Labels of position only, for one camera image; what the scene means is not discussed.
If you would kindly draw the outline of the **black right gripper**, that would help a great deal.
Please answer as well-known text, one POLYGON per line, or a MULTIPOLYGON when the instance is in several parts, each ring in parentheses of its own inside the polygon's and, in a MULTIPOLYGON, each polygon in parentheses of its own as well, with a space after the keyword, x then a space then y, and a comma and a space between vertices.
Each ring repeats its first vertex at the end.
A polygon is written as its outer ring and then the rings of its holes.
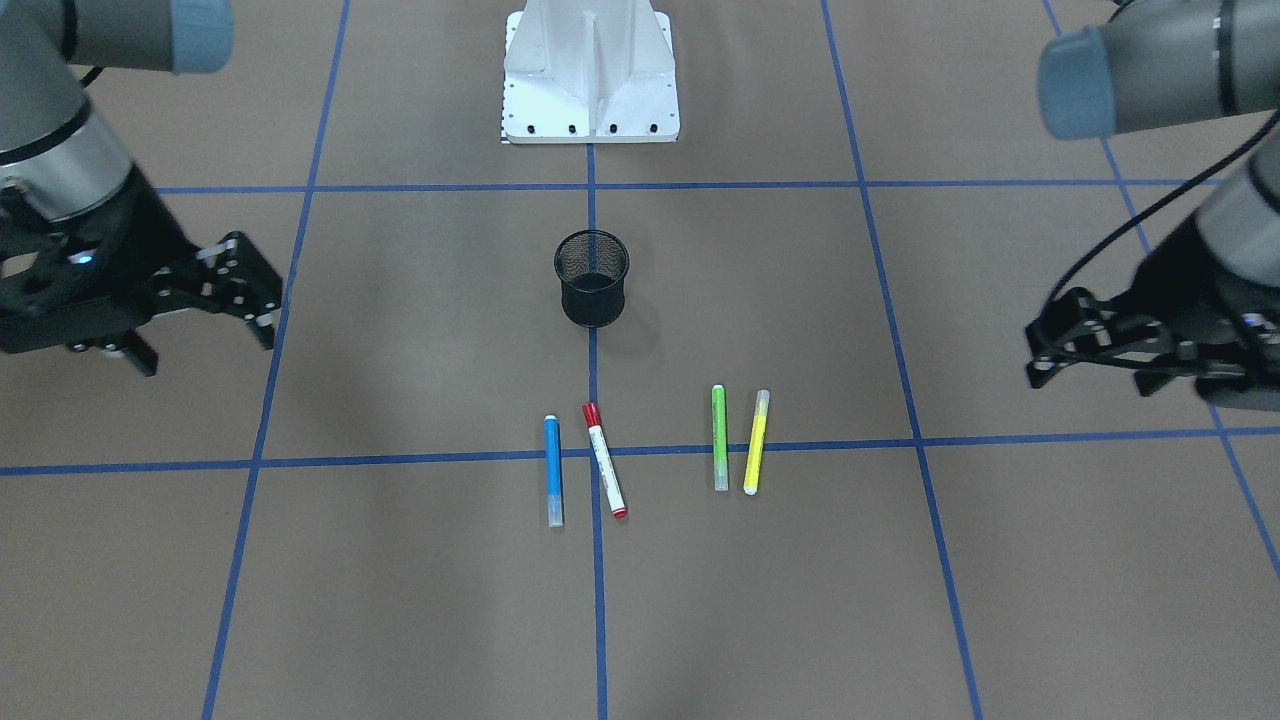
POLYGON ((157 351, 133 329, 157 310, 188 309, 233 316, 274 350, 282 275, 243 232, 198 249, 143 172, 131 170, 105 202, 68 220, 37 227, 33 209, 18 204, 3 192, 3 260, 35 259, 3 277, 5 354, 68 345, 124 359, 150 378, 157 351))

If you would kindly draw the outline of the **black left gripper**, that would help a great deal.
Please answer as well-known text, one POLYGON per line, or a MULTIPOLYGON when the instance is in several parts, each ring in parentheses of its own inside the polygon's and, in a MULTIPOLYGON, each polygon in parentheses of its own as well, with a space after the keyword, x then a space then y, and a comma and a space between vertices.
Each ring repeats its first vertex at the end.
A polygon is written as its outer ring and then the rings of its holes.
POLYGON ((1277 227, 1212 229, 1188 217, 1111 299, 1071 288, 1024 329, 1033 389, 1070 366, 1135 373, 1142 396, 1174 377, 1216 407, 1277 411, 1277 227))

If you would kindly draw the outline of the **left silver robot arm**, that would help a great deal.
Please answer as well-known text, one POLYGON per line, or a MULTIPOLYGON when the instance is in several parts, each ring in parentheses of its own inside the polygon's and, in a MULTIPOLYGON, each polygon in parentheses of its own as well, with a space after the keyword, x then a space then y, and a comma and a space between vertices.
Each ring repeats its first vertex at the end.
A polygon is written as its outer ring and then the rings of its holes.
POLYGON ((1138 217, 1147 220, 1233 167, 1121 293, 1100 299, 1071 279, 1135 222, 1065 272, 1025 328, 1030 387, 1091 364, 1130 370, 1144 397, 1188 378, 1208 405, 1277 410, 1277 29, 1275 1, 1120 1, 1103 24, 1044 46, 1037 95, 1055 138, 1110 138, 1256 111, 1268 119, 1138 217))

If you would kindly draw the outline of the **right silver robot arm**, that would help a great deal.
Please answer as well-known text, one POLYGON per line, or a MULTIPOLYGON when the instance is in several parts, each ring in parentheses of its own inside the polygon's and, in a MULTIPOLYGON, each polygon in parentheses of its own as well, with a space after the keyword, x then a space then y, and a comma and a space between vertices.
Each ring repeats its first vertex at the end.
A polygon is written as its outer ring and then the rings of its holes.
POLYGON ((127 359, 186 310, 239 319, 275 343, 284 281, 251 238, 192 243, 88 95, 105 69, 219 72, 234 47, 229 1, 5 1, 1 12, 1 348, 61 346, 127 359))

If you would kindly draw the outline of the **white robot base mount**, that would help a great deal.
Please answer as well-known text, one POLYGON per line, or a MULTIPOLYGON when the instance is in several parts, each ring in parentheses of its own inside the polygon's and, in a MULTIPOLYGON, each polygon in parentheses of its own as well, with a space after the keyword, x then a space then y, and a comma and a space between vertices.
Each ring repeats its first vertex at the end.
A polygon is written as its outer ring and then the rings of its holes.
POLYGON ((504 23, 506 143, 673 143, 673 27, 649 1, 529 1, 504 23))

